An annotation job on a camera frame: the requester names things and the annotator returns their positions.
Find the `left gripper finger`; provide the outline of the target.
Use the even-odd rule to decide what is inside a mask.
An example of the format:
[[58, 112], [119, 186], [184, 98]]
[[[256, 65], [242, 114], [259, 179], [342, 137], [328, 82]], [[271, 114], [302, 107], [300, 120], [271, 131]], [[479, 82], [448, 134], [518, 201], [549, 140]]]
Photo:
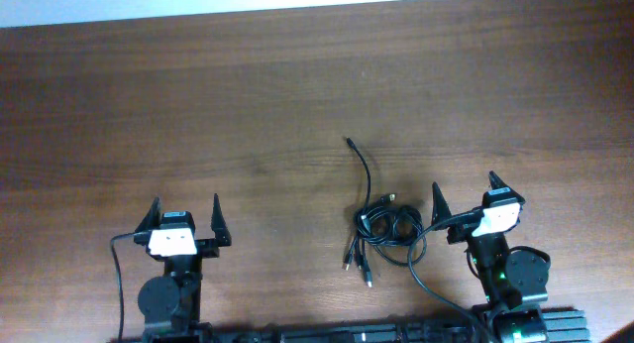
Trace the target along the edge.
[[145, 215], [143, 220], [135, 229], [135, 232], [136, 233], [148, 232], [159, 227], [160, 216], [161, 216], [161, 201], [159, 197], [156, 197], [153, 200], [153, 203], [148, 213]]
[[224, 219], [219, 195], [217, 193], [214, 194], [210, 225], [219, 247], [229, 247], [232, 245], [232, 236]]

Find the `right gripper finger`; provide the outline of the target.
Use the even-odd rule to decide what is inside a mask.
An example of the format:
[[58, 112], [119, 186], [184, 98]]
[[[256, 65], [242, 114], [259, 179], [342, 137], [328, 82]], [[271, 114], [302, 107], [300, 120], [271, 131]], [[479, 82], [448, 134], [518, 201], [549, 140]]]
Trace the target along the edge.
[[492, 191], [504, 189], [505, 193], [509, 193], [511, 196], [515, 197], [520, 204], [525, 203], [525, 198], [506, 184], [495, 171], [490, 171], [488, 173], [488, 178]]
[[439, 224], [452, 217], [448, 202], [436, 181], [432, 183], [432, 201], [432, 225]]

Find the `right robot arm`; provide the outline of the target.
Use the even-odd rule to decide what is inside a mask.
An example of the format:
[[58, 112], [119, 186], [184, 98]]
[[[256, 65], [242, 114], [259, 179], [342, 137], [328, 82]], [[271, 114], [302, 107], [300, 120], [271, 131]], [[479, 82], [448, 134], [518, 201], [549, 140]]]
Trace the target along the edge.
[[548, 299], [551, 259], [528, 246], [509, 247], [505, 235], [520, 223], [525, 198], [494, 171], [481, 205], [451, 212], [440, 186], [432, 184], [432, 229], [445, 230], [450, 245], [465, 243], [469, 266], [486, 303], [471, 310], [482, 339], [493, 342], [547, 342], [540, 304]]

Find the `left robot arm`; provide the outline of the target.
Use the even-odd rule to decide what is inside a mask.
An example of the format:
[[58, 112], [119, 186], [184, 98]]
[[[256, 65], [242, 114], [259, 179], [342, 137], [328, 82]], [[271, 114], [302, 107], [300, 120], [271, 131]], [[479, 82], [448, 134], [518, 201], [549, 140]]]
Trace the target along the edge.
[[163, 212], [155, 198], [134, 231], [133, 240], [163, 264], [163, 273], [148, 280], [138, 294], [144, 316], [144, 342], [212, 342], [213, 328], [200, 320], [202, 261], [217, 259], [232, 245], [218, 196], [213, 197], [212, 238], [197, 239], [188, 211]]

